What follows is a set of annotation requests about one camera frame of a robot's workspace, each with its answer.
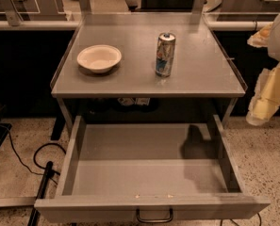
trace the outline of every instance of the can lid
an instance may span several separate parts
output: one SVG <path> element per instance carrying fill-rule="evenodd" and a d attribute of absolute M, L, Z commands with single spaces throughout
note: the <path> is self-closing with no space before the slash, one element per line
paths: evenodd
<path fill-rule="evenodd" d="M 175 40 L 175 35 L 172 33 L 161 33 L 159 37 L 165 41 Z"/>

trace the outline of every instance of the drawer front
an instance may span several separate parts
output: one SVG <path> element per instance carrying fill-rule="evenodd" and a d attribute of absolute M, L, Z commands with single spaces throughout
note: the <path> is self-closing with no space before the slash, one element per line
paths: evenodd
<path fill-rule="evenodd" d="M 148 138 L 151 137 L 147 133 L 150 127 L 154 128 L 156 138 Z M 268 206 L 267 199 L 246 193 L 219 118 L 214 116 L 205 127 L 198 127 L 203 131 L 207 128 L 208 134 L 199 138 L 187 131 L 191 126 L 183 124 L 88 126 L 78 116 L 56 197 L 36 200 L 35 207 L 49 221 L 64 223 L 250 218 Z M 111 133 L 120 130 L 125 137 L 112 138 Z M 148 157 L 135 159 L 133 147 L 144 147 L 138 144 L 137 131 L 144 134 L 139 138 L 148 141 L 149 147 L 158 143 L 156 148 L 162 151 L 175 144 L 184 146 L 191 142 L 196 148 L 187 148 L 186 153 L 176 158 L 167 158 L 168 155 L 158 150 L 156 154 L 161 154 L 160 158 L 139 155 Z M 189 135 L 192 135 L 192 141 L 188 139 Z M 171 137 L 180 143 L 169 141 Z M 203 144 L 197 144 L 202 140 L 205 141 Z M 130 152 L 123 159 L 118 158 L 118 153 L 109 153 L 115 145 L 122 152 L 128 150 L 121 143 L 130 143 Z M 197 145 L 206 150 L 201 153 Z"/>

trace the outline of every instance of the cabinet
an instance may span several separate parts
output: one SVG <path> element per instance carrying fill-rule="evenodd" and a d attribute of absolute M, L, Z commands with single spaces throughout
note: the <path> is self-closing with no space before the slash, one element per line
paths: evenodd
<path fill-rule="evenodd" d="M 173 72 L 155 75 L 156 40 L 176 35 Z M 85 47 L 118 47 L 123 59 L 105 75 L 76 63 Z M 52 200 L 35 207 L 51 222 L 249 218 L 269 205 L 248 195 L 222 124 L 245 87 L 203 21 L 189 14 L 92 14 L 55 76 L 71 139 Z M 91 113 L 90 98 L 149 97 L 151 112 Z M 72 120 L 68 100 L 80 110 Z"/>

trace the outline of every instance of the soda can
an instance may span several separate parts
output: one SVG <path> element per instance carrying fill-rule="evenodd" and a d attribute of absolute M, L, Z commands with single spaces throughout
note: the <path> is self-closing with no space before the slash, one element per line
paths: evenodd
<path fill-rule="evenodd" d="M 158 36 L 156 51 L 156 74 L 167 77 L 171 74 L 176 37 L 172 33 L 161 33 Z"/>

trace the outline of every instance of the cable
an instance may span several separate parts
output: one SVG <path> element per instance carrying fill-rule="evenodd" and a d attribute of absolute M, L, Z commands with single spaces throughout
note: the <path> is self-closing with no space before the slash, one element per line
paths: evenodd
<path fill-rule="evenodd" d="M 17 151 L 16 151 L 16 149 L 15 149 L 15 147 L 14 147 L 14 143 L 13 143 L 13 140 L 12 140 L 11 133 L 10 133 L 9 129 L 8 129 L 6 126 L 2 125 L 2 124 L 0 124 L 0 127 L 5 128 L 5 129 L 8 131 L 8 137 L 9 137 L 9 142 L 10 142 L 11 148 L 12 148 L 12 150 L 14 151 L 14 153 L 16 154 L 16 156 L 17 156 L 19 162 L 20 162 L 24 167 L 26 167 L 30 173 L 35 174 L 35 175 L 39 175 L 39 176 L 43 176 L 43 173 L 37 173 L 37 172 L 32 171 L 32 170 L 30 169 L 30 167 L 22 161 L 21 157 L 18 155 L 18 153 L 17 153 Z M 36 161 L 36 155 L 37 155 L 37 153 L 39 152 L 39 150 L 41 150 L 43 147 L 46 147 L 46 146 L 48 146 L 48 145 L 56 145 L 56 146 L 58 146 L 64 153 L 66 153 L 65 150 L 64 150 L 59 144 L 57 144 L 57 143 L 46 143 L 46 144 L 42 145 L 42 146 L 35 152 L 35 154 L 34 154 L 34 156 L 33 156 L 33 160 L 34 160 L 34 163 L 35 163 L 35 165 L 36 165 L 37 167 L 39 167 L 40 169 L 44 169 L 44 170 L 45 170 L 45 167 L 42 167 L 42 166 L 40 166 L 40 165 L 37 163 L 37 161 Z M 58 171 L 53 170 L 53 174 L 54 174 L 54 173 L 57 174 L 57 175 L 60 175 L 60 173 L 59 173 Z M 52 180 L 56 185 L 58 184 L 52 177 L 50 177 L 49 179 Z"/>
<path fill-rule="evenodd" d="M 261 225 L 262 225 L 262 217 L 260 216 L 259 213 L 257 213 L 257 215 L 258 215 L 258 217 L 259 217 L 259 226 L 261 226 Z M 230 221 L 231 221 L 234 225 L 239 226 L 233 219 L 230 219 Z"/>

